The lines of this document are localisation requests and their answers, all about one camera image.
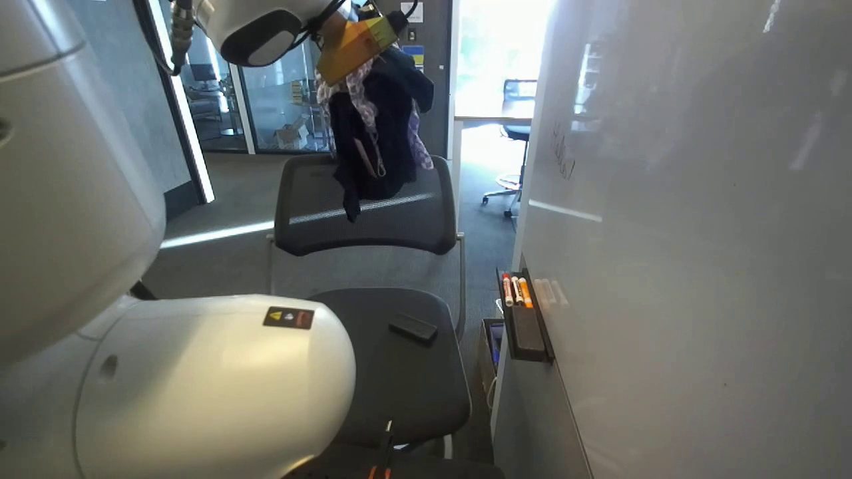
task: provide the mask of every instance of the black seat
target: black seat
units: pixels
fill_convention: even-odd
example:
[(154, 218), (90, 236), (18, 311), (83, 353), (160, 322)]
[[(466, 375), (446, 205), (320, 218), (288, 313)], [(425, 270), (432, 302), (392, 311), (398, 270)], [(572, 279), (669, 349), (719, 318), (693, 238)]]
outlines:
[(320, 458), (288, 472), (288, 479), (504, 479), (492, 463), (442, 459), (428, 454), (394, 454), (364, 447), (327, 447)]
[[(444, 254), (457, 241), (453, 180), (444, 158), (417, 170), (392, 200), (361, 202), (349, 220), (344, 192), (333, 180), (333, 157), (292, 157), (283, 168), (275, 245), (305, 254), (331, 246), (394, 245)], [(355, 355), (355, 401), (339, 443), (376, 447), (392, 420), (396, 443), (417, 443), (461, 428), (468, 416), (468, 386), (446, 302), (406, 287), (347, 287), (313, 295), (347, 325)], [(433, 339), (417, 342), (389, 330), (394, 318), (433, 325)]]

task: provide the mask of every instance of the white robot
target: white robot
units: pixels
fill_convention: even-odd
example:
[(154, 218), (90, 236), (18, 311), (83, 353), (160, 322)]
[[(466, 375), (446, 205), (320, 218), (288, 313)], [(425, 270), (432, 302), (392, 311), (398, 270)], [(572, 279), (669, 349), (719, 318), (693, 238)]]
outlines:
[[(327, 0), (177, 7), (233, 63), (347, 25)], [(163, 194), (64, 0), (4, 0), (0, 45), (0, 475), (283, 475), (321, 451), (355, 391), (336, 313), (275, 295), (131, 297), (160, 249)]]

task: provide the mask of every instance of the floor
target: floor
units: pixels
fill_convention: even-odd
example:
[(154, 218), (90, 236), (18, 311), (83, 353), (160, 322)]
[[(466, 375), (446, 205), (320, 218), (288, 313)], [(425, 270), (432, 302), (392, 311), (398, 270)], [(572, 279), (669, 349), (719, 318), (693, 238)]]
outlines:
[[(466, 330), (461, 338), (473, 410), (456, 432), (456, 458), (489, 463), (486, 399), (480, 383), (481, 318), (496, 311), (496, 267), (512, 262), (513, 218), (504, 200), (481, 205), (481, 192), (498, 188), (501, 176), (517, 176), (521, 144), (508, 140), (498, 124), (464, 132), (461, 229), (466, 233)], [(200, 230), (233, 236), (163, 249), (144, 281), (160, 297), (275, 293), (311, 295), (336, 285), (409, 285), (433, 290), (457, 311), (461, 254), (442, 258), (385, 246), (351, 246), (291, 258), (268, 241), (283, 157), (208, 154), (215, 202), (189, 209), (167, 222), (167, 238)]]

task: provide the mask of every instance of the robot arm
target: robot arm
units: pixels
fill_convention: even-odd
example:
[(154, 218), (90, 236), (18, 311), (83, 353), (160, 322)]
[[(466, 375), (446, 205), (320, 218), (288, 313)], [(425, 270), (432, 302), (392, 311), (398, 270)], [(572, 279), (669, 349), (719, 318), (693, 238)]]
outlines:
[(176, 0), (172, 71), (181, 68), (191, 23), (196, 21), (215, 51), (239, 67), (265, 67), (304, 36), (321, 48), (316, 63), (324, 83), (339, 83), (359, 63), (385, 51), (404, 25), (398, 11), (368, 21), (347, 21), (344, 0)]

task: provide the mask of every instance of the sticker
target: sticker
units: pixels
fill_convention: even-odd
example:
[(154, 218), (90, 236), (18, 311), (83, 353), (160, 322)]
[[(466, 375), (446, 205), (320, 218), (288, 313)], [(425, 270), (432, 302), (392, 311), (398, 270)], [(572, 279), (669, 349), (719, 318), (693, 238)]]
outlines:
[(420, 71), (425, 71), (425, 48), (424, 45), (401, 45), (401, 53), (409, 56)]
[(264, 315), (265, 326), (296, 326), (296, 330), (311, 330), (313, 311), (311, 307), (279, 307), (268, 306)]

